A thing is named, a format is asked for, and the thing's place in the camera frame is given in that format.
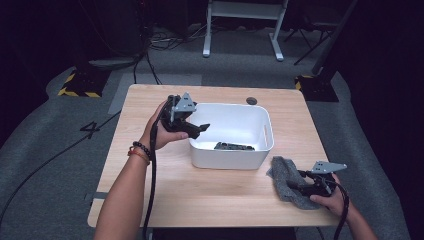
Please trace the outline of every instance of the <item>black cable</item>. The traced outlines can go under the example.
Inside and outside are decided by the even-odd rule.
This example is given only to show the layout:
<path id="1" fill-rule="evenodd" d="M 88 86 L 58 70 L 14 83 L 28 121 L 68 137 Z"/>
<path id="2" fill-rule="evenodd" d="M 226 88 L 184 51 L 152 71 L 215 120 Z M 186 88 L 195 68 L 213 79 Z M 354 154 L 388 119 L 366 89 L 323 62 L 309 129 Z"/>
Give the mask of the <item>black cable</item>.
<path id="1" fill-rule="evenodd" d="M 165 110 L 166 105 L 168 105 L 169 100 L 163 105 L 162 109 L 159 112 L 158 117 L 156 118 L 155 122 L 152 125 L 152 129 L 150 130 L 150 157 L 152 161 L 152 181 L 151 181 L 151 187 L 150 187 L 150 197 L 149 197 L 149 205 L 147 207 L 146 211 L 146 217 L 144 218 L 144 224 L 143 224 L 143 237 L 145 240 L 149 239 L 147 237 L 147 226 L 149 225 L 150 220 L 150 214 L 152 213 L 152 207 L 153 207 L 153 201 L 155 198 L 155 190 L 156 190 L 156 170 L 157 170 L 157 164 L 156 164 L 156 137 L 158 133 L 158 123 L 159 120 L 162 117 L 163 111 Z"/>
<path id="2" fill-rule="evenodd" d="M 79 143 L 81 143 L 82 141 L 84 141 L 85 139 L 87 139 L 89 136 L 91 136 L 93 134 L 93 132 L 99 131 L 101 127 L 103 127 L 105 124 L 107 124 L 109 121 L 111 121 L 114 117 L 116 117 L 117 115 L 119 115 L 121 113 L 121 111 L 115 113 L 112 117 L 110 117 L 109 119 L 107 119 L 104 123 L 102 123 L 100 126 L 98 126 L 97 128 L 95 128 L 94 130 L 92 130 L 90 133 L 88 133 L 87 135 L 85 135 L 84 137 L 82 137 L 80 140 L 76 141 L 74 144 L 72 144 L 71 146 L 65 148 L 64 150 L 60 151 L 59 153 L 57 153 L 56 155 L 54 155 L 53 157 L 51 157 L 50 159 L 48 159 L 47 161 L 45 161 L 43 164 L 41 164 L 39 167 L 37 167 L 34 171 L 32 171 L 20 184 L 19 186 L 15 189 L 15 191 L 13 191 L 12 195 L 10 195 L 9 199 L 7 200 L 5 206 L 3 207 L 2 211 L 1 211 L 1 215 L 0 215 L 0 229 L 1 229 L 1 225 L 3 222 L 3 218 L 4 215 L 6 214 L 6 210 L 9 207 L 10 203 L 12 202 L 13 198 L 15 197 L 15 195 L 18 193 L 18 191 L 22 188 L 23 185 L 25 185 L 25 183 L 32 177 L 34 176 L 39 170 L 41 170 L 43 167 L 45 167 L 47 164 L 49 164 L 51 161 L 53 161 L 54 159 L 56 159 L 57 157 L 59 157 L 60 155 L 64 154 L 65 152 L 69 151 L 70 149 L 72 149 L 73 147 L 75 147 L 76 145 L 78 145 Z"/>
<path id="3" fill-rule="evenodd" d="M 346 221 L 347 218 L 347 214 L 349 212 L 349 196 L 347 195 L 347 191 L 342 187 L 342 185 L 336 183 L 336 182 L 332 182 L 334 184 L 337 185 L 337 187 L 339 187 L 340 192 L 342 193 L 343 196 L 343 212 L 342 215 L 340 217 L 340 222 L 339 225 L 337 226 L 336 232 L 334 233 L 334 240 L 337 240 L 339 238 L 340 232 L 342 231 L 343 225 Z"/>
<path id="4" fill-rule="evenodd" d="M 137 84 L 137 76 L 135 74 L 135 70 L 137 69 L 138 63 L 141 61 L 141 57 L 138 59 L 138 61 L 134 64 L 133 68 L 133 77 L 134 77 L 134 84 Z"/>
<path id="5" fill-rule="evenodd" d="M 318 230 L 319 236 L 321 237 L 321 240 L 324 240 L 325 238 L 324 238 L 324 234 L 322 234 L 321 228 L 317 227 L 317 230 Z"/>
<path id="6" fill-rule="evenodd" d="M 156 75 L 155 67 L 150 62 L 150 57 L 149 57 L 149 52 L 148 51 L 146 52 L 146 59 L 147 59 L 147 63 L 149 64 L 150 70 L 152 71 L 153 77 L 155 78 L 156 84 L 162 85 L 162 82 L 160 81 L 159 77 Z"/>

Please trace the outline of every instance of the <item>gray carpet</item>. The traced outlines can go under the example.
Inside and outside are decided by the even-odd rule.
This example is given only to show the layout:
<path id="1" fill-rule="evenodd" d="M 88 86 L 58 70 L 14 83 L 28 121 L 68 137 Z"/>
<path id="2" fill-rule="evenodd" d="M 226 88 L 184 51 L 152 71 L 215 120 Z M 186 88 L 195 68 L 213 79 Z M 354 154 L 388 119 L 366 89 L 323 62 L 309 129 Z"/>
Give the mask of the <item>gray carpet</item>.
<path id="1" fill-rule="evenodd" d="M 288 33 L 282 32 L 279 42 L 285 60 L 277 62 L 270 31 L 214 34 L 209 58 L 202 57 L 203 39 L 197 39 L 174 50 L 151 50 L 150 59 L 164 83 L 175 76 L 175 84 L 293 89 L 293 78 L 310 74 L 322 48 L 293 66 L 307 46 L 298 35 L 284 43 Z M 117 112 L 133 81 L 130 67 L 112 72 L 102 98 L 57 96 L 71 70 L 52 79 L 46 89 L 49 100 L 0 149 L 0 207 L 28 174 L 84 137 L 81 127 L 92 121 L 101 124 Z M 136 72 L 137 83 L 155 84 L 145 60 Z M 399 199 L 356 120 L 349 89 L 340 75 L 332 84 L 339 103 L 307 103 L 328 158 L 348 165 L 339 173 L 341 181 L 379 238 L 409 239 Z M 22 187 L 4 216 L 1 239 L 92 238 L 94 229 L 87 225 L 90 195 L 96 191 L 118 118 L 54 159 Z M 334 227 L 321 229 L 325 239 L 333 238 Z M 299 228 L 297 237 L 320 239 L 315 228 Z M 351 239 L 346 227 L 340 239 Z"/>

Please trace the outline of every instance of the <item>white stand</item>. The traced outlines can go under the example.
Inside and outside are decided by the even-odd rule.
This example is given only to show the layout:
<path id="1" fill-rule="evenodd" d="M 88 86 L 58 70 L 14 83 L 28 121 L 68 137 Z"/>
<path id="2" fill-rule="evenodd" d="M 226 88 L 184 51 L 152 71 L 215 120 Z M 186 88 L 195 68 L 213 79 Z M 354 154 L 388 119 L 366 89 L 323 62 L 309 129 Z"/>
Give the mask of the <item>white stand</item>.
<path id="1" fill-rule="evenodd" d="M 278 61 L 283 61 L 284 57 L 281 53 L 280 46 L 277 42 L 278 33 L 280 32 L 281 23 L 286 13 L 288 0 L 284 0 L 281 5 L 275 4 L 256 4 L 256 3 L 239 3 L 239 2 L 220 2 L 209 0 L 207 28 L 205 44 L 203 46 L 203 56 L 210 56 L 211 49 L 211 24 L 212 16 L 216 17 L 237 17 L 237 18 L 255 18 L 277 20 L 274 33 L 270 33 L 272 47 L 274 48 L 275 57 Z"/>

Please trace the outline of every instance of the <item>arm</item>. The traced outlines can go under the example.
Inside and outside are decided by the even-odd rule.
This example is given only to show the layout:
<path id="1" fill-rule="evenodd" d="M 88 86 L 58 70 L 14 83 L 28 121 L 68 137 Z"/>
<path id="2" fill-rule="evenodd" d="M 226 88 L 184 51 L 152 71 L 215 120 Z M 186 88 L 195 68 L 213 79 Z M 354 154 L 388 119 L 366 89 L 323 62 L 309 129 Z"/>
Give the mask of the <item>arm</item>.
<path id="1" fill-rule="evenodd" d="M 162 103 L 150 118 L 139 142 L 151 149 L 150 130 L 156 120 Z M 167 143 L 188 138 L 187 133 L 167 132 L 159 121 L 156 149 Z M 135 148 L 145 155 L 140 148 Z M 144 203 L 144 184 L 148 163 L 140 156 L 132 154 L 115 180 L 100 210 L 94 239 L 135 239 L 140 228 Z"/>
<path id="2" fill-rule="evenodd" d="M 333 174 L 334 179 L 337 183 L 340 183 L 336 175 Z M 343 197 L 340 189 L 337 187 L 331 197 L 322 197 L 318 195 L 312 195 L 311 200 L 327 207 L 332 213 L 337 216 L 341 216 L 343 212 Z M 359 210 L 349 202 L 349 212 L 347 214 L 346 222 L 349 225 L 352 237 L 355 240 L 359 239 L 377 239 L 368 222 L 359 212 Z"/>

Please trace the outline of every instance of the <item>beaded bracelet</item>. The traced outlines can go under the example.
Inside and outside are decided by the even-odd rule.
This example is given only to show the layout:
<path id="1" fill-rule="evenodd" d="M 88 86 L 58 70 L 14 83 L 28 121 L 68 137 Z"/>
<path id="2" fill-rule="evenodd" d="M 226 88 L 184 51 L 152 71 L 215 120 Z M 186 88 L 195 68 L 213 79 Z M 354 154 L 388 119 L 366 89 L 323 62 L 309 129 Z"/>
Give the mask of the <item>beaded bracelet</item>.
<path id="1" fill-rule="evenodd" d="M 150 160 L 146 157 L 146 155 L 135 151 L 134 147 L 130 147 L 130 150 L 128 151 L 128 156 L 131 156 L 131 154 L 135 154 L 135 155 L 141 157 L 142 159 L 144 159 L 144 161 L 146 161 L 147 166 L 150 165 Z"/>
<path id="2" fill-rule="evenodd" d="M 141 149 L 142 149 L 142 150 L 146 153 L 147 157 L 149 157 L 149 159 L 150 159 L 150 158 L 152 158 L 152 157 L 150 156 L 150 151 L 149 151 L 149 149 L 147 149 L 147 147 L 146 147 L 146 146 L 144 146 L 143 144 L 141 144 L 140 142 L 134 141 L 134 142 L 133 142 L 133 146 L 134 146 L 134 147 L 139 147 L 139 148 L 141 148 Z"/>

